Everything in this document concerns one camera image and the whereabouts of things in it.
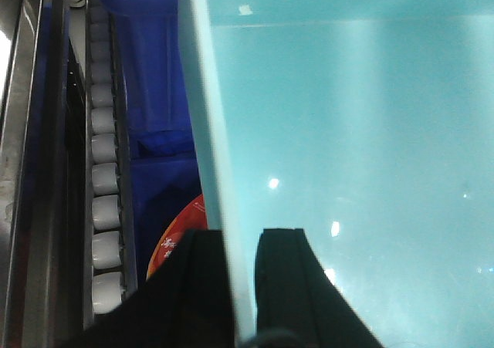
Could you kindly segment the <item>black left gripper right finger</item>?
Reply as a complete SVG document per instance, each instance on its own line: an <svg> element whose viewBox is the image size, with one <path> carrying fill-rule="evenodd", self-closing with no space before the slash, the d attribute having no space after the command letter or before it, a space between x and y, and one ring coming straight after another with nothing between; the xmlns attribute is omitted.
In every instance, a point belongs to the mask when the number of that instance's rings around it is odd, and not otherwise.
<svg viewBox="0 0 494 348"><path fill-rule="evenodd" d="M248 347L380 347L327 278L301 229L266 229L255 257L256 334Z"/></svg>

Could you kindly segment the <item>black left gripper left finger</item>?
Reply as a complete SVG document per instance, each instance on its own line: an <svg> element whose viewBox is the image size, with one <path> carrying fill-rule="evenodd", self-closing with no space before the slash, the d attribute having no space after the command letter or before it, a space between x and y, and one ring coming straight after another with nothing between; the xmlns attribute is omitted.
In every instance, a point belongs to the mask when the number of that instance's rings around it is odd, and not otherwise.
<svg viewBox="0 0 494 348"><path fill-rule="evenodd" d="M222 233L189 230L129 299L64 347L234 347Z"/></svg>

